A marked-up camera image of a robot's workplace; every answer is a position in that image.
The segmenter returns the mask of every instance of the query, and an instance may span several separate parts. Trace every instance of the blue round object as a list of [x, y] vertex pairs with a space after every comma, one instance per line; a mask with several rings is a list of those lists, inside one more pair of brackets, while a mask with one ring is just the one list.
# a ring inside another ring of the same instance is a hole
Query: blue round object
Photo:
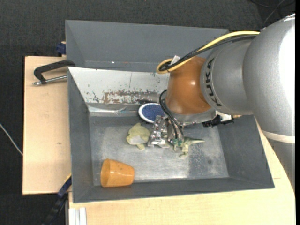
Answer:
[[165, 113], [157, 103], [147, 103], [139, 108], [139, 115], [147, 122], [154, 123], [157, 115], [164, 116]]

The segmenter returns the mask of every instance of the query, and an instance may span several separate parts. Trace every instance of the orange cup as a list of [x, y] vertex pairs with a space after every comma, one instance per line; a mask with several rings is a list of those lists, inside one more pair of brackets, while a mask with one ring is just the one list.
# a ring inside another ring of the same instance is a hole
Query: orange cup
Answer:
[[111, 159], [105, 159], [101, 168], [101, 186], [122, 187], [133, 183], [135, 169], [125, 163]]

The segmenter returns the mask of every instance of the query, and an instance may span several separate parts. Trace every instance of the yellow cable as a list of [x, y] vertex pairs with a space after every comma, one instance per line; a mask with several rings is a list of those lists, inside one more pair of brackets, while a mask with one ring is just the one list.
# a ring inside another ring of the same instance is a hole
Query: yellow cable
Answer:
[[[234, 36], [240, 36], [240, 35], [258, 35], [259, 32], [255, 32], [255, 31], [237, 31], [237, 32], [231, 32], [231, 33], [228, 33], [228, 34], [225, 34], [223, 36], [220, 36], [218, 37], [217, 39], [209, 42], [207, 45], [203, 46], [202, 48], [200, 48], [197, 52], [200, 52], [201, 50], [204, 50], [206, 48], [209, 48], [215, 44], [217, 44], [218, 42], [224, 40], [224, 39], [227, 39], [227, 38], [231, 38], [231, 37], [234, 37]], [[165, 73], [168, 73], [168, 72], [172, 72], [176, 69], [178, 69], [179, 67], [181, 67], [183, 64], [187, 63], [188, 61], [190, 61], [193, 57], [181, 62], [180, 64], [177, 64], [176, 66], [166, 70], [166, 71], [160, 71], [160, 67], [163, 66], [164, 64], [166, 64], [167, 62], [170, 62], [172, 61], [172, 58], [171, 59], [167, 59], [167, 60], [164, 60], [162, 61], [156, 68], [156, 72], [158, 74], [165, 74]]]

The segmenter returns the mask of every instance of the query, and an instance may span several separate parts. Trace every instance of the dark gray carpet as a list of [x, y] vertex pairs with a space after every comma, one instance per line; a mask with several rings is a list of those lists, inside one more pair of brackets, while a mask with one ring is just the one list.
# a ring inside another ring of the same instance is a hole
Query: dark gray carpet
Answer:
[[[246, 0], [0, 0], [0, 122], [22, 148], [23, 56], [57, 56], [65, 19], [259, 30], [271, 12]], [[40, 224], [55, 195], [22, 197], [22, 157], [1, 130], [0, 148], [0, 224]]]

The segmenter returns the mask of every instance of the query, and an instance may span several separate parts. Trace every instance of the green toy dinosaur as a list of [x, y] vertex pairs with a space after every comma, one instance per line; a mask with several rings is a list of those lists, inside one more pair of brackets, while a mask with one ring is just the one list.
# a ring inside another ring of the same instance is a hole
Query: green toy dinosaur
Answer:
[[181, 151], [183, 152], [179, 157], [180, 158], [186, 158], [188, 156], [188, 147], [195, 143], [203, 143], [203, 139], [194, 139], [191, 137], [184, 137], [183, 140], [179, 139], [172, 139], [171, 144], [174, 146], [174, 151], [177, 150], [177, 147], [181, 148]]

